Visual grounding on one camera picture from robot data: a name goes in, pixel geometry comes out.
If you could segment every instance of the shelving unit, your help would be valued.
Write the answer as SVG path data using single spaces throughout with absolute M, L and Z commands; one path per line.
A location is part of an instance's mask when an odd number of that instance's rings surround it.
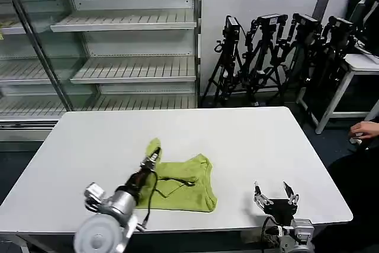
M 49 128 L 66 112 L 60 97 L 37 53 L 26 35 L 13 4 L 17 0 L 0 0 L 0 129 L 15 125 Z M 71 103 L 76 110 L 91 105 L 91 91 L 86 86 L 70 86 L 70 78 L 84 62 L 83 51 L 71 33 L 57 35 L 50 29 L 62 19 L 68 7 L 66 0 L 21 0 L 34 36 L 60 83 L 72 91 Z
M 70 78 L 96 86 L 88 110 L 197 106 L 196 0 L 72 0 L 50 26 L 82 34 L 89 58 Z

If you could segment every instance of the glass door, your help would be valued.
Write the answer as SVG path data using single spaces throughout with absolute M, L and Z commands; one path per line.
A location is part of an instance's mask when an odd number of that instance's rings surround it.
M 0 122 L 54 124 L 93 100 L 69 82 L 86 61 L 81 41 L 50 29 L 67 11 L 67 0 L 0 0 Z

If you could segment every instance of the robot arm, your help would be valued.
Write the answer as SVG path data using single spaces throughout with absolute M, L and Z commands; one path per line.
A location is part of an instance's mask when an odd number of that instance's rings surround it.
M 75 234 L 76 253 L 123 253 L 133 232 L 146 230 L 150 207 L 142 224 L 133 211 L 148 176 L 153 174 L 157 179 L 155 165 L 160 151 L 156 148 L 152 155 L 145 157 L 140 170 L 119 186 L 113 196 L 105 198 L 105 191 L 96 183 L 85 189 L 85 207 L 97 214 L 86 220 Z
M 310 241 L 314 227 L 310 220 L 294 219 L 299 195 L 294 194 L 292 188 L 285 182 L 283 185 L 288 199 L 269 199 L 261 193 L 258 183 L 255 182 L 254 202 L 264 213 L 271 216 L 275 223 L 275 226 L 267 229 L 265 233 L 279 238 L 283 253 L 312 253 Z

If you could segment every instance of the computer monitor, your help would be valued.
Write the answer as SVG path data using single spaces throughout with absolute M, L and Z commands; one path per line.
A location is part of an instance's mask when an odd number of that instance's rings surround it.
M 379 56 L 379 0 L 349 0 L 345 19 L 357 26 L 364 49 Z

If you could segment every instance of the tripod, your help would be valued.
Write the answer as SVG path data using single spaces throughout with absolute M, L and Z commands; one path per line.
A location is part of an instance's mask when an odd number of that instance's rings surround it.
M 321 38 L 314 44 L 314 55 L 312 61 L 316 64 L 313 74 L 307 81 L 305 92 L 301 92 L 297 102 L 301 102 L 303 97 L 308 98 L 306 106 L 307 117 L 312 117 L 311 108 L 315 97 L 325 94 L 337 88 L 344 75 L 344 57 L 354 49 L 356 40 L 354 38 L 355 27 L 347 20 L 330 17 L 325 26 Z
M 295 53 L 288 70 L 285 70 L 286 80 L 283 84 L 283 93 L 293 82 L 300 82 L 298 91 L 310 81 L 310 69 L 313 63 L 316 46 L 322 32 L 320 21 L 308 15 L 293 14 L 289 37 L 292 37 L 295 29 L 297 34 L 290 50 L 295 48 Z
M 223 42 L 217 41 L 218 45 L 214 48 L 216 53 L 221 53 L 216 67 L 213 70 L 211 78 L 208 81 L 207 88 L 201 98 L 200 106 L 204 105 L 205 97 L 207 96 L 212 84 L 216 86 L 216 93 L 213 98 L 212 107 L 215 107 L 220 100 L 222 105 L 226 104 L 231 93 L 237 92 L 235 88 L 238 85 L 238 78 L 235 76 L 235 61 L 237 59 L 240 68 L 242 68 L 241 58 L 238 51 L 240 25 L 237 20 L 232 16 L 227 16 L 225 19 L 225 27 L 223 30 Z M 219 72 L 219 80 L 215 81 L 217 73 Z
M 252 105 L 259 106 L 258 101 L 255 98 L 256 92 L 262 88 L 278 88 L 278 93 L 280 94 L 281 102 L 284 103 L 283 92 L 282 92 L 282 83 L 280 81 L 278 68 L 282 66 L 285 69 L 285 66 L 282 64 L 287 58 L 292 47 L 289 45 L 289 42 L 292 40 L 293 32 L 290 33 L 287 39 L 282 39 L 283 30 L 287 20 L 287 15 L 267 15 L 258 17 L 257 20 L 253 20 L 250 28 L 250 32 L 246 35 L 245 45 L 248 48 L 248 51 L 243 54 L 245 59 L 245 64 L 243 67 L 243 74 L 248 73 L 248 84 L 246 88 L 249 90 L 248 95 L 250 95 L 250 101 Z M 273 44 L 272 40 L 274 38 L 274 33 L 277 30 L 277 25 L 279 24 L 276 45 Z M 262 39 L 258 41 L 255 49 L 253 48 L 252 40 L 258 27 L 261 27 Z M 278 56 L 280 49 L 282 49 L 282 55 Z M 269 67 L 262 70 L 265 56 L 268 53 L 268 50 L 271 53 L 271 61 Z M 251 62 L 254 60 L 255 56 L 258 54 L 258 58 L 255 66 L 250 71 Z M 275 85 L 267 86 L 268 80 L 272 80 Z

